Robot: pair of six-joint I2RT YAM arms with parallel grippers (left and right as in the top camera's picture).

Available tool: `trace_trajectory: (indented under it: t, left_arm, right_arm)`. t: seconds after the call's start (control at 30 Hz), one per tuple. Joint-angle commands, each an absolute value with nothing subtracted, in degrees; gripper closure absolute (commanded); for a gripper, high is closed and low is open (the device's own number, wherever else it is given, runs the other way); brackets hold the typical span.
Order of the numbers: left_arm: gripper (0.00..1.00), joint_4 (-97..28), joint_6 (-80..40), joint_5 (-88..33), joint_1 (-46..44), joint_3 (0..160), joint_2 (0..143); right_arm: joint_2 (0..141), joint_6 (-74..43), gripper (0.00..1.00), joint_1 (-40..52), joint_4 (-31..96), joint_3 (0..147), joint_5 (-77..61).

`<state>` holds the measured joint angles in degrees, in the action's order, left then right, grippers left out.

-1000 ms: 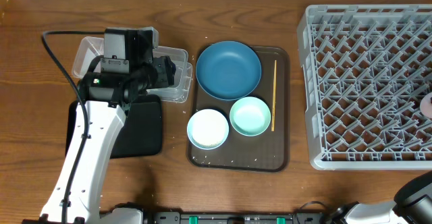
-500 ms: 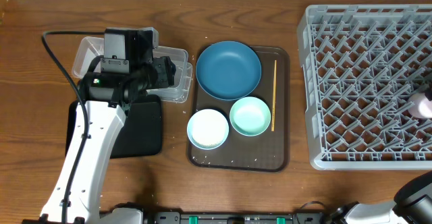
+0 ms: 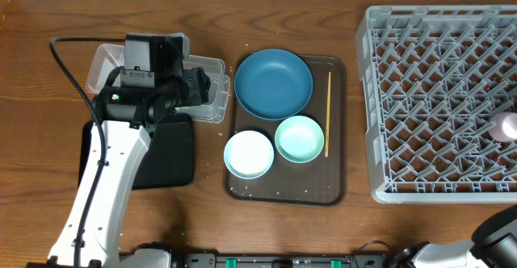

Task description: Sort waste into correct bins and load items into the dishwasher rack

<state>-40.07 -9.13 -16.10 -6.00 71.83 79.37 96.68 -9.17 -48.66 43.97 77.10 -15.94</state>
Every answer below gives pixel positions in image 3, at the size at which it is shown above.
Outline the dark blue plate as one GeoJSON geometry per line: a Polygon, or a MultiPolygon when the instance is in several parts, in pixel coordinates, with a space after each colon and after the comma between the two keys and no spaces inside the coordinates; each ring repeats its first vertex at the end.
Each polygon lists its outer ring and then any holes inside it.
{"type": "Polygon", "coordinates": [[[266,120],[286,119],[308,104],[313,75],[295,53],[265,49],[249,55],[239,65],[234,92],[252,115],[266,120]]]}

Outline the light blue white bowl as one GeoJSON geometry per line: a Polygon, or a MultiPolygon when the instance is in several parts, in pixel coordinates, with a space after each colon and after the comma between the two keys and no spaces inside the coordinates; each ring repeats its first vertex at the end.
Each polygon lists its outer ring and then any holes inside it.
{"type": "Polygon", "coordinates": [[[224,162],[227,170],[241,179],[263,176],[272,166],[274,149],[270,140],[257,131],[234,134],[226,143],[224,162]]]}

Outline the mint green bowl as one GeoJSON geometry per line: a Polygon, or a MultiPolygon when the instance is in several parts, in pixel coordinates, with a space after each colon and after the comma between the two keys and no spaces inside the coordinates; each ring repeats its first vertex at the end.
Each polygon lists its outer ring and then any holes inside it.
{"type": "Polygon", "coordinates": [[[320,125],[307,116],[295,115],[284,120],[275,131],[279,154],[294,163],[315,159],[323,150],[325,137],[320,125]]]}

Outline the small pink white cup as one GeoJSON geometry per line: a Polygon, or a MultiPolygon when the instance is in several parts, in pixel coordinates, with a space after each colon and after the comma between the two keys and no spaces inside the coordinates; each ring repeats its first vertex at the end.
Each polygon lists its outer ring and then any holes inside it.
{"type": "Polygon", "coordinates": [[[490,136],[498,142],[517,140],[517,114],[515,112],[501,112],[490,118],[495,123],[489,130],[490,136]]]}

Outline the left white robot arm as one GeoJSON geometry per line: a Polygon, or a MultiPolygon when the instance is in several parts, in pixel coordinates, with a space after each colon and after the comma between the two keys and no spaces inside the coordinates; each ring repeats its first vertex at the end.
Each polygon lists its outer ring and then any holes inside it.
{"type": "Polygon", "coordinates": [[[177,107],[208,101],[202,68],[184,69],[190,40],[180,33],[132,33],[123,38],[124,65],[113,69],[94,99],[90,149],[74,205],[45,267],[179,267],[181,258],[153,242],[125,258],[120,233],[134,178],[177,107]]]}

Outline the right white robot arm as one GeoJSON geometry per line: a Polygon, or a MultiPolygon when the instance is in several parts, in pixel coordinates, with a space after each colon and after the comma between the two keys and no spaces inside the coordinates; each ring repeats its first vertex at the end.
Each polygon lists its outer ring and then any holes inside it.
{"type": "Polygon", "coordinates": [[[467,241],[450,245],[428,241],[404,249],[388,267],[516,268],[516,206],[484,221],[467,241]]]}

